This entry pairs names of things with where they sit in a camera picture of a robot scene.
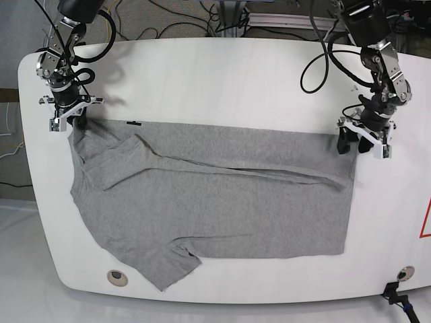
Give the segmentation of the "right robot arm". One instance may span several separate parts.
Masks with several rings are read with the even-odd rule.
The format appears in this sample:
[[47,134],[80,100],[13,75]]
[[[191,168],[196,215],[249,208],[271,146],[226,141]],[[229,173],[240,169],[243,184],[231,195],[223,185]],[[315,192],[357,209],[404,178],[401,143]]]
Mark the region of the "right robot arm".
[[51,97],[43,96],[39,100],[40,104],[49,104],[55,109],[49,119],[51,132],[66,131],[68,122],[75,118],[83,127],[87,107],[104,101],[84,89],[95,79],[94,72],[88,68],[73,70],[78,62],[74,47],[84,38],[86,26],[95,20],[102,4],[102,1],[61,1],[58,11],[63,17],[58,24],[49,20],[53,32],[48,47],[38,58],[36,74],[52,93]]

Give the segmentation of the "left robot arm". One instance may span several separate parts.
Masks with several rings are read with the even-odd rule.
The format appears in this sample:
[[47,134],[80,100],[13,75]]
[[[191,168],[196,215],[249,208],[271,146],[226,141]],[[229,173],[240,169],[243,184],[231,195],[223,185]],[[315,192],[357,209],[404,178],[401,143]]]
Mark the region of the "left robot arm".
[[399,67],[397,51],[387,40],[391,27],[378,1],[338,1],[337,6],[346,34],[361,48],[361,63],[373,78],[372,83],[366,83],[345,72],[369,88],[372,97],[358,96],[363,109],[356,106],[355,114],[339,119],[338,153],[347,154],[351,144],[357,143],[359,153],[372,151],[377,158],[390,158],[395,130],[391,118],[411,100],[411,87]]

